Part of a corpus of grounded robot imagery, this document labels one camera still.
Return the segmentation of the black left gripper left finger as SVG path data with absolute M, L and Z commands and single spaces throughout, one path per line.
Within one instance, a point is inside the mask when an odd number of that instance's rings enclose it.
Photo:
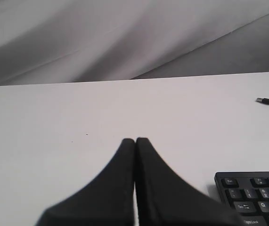
M 104 169 L 84 188 L 46 209 L 38 226 L 134 225 L 135 142 L 123 139 Z

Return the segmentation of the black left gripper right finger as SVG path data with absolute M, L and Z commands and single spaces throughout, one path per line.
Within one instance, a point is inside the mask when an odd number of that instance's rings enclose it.
M 135 188 L 141 226 L 241 226 L 238 213 L 196 190 L 160 157 L 148 138 L 136 140 Z

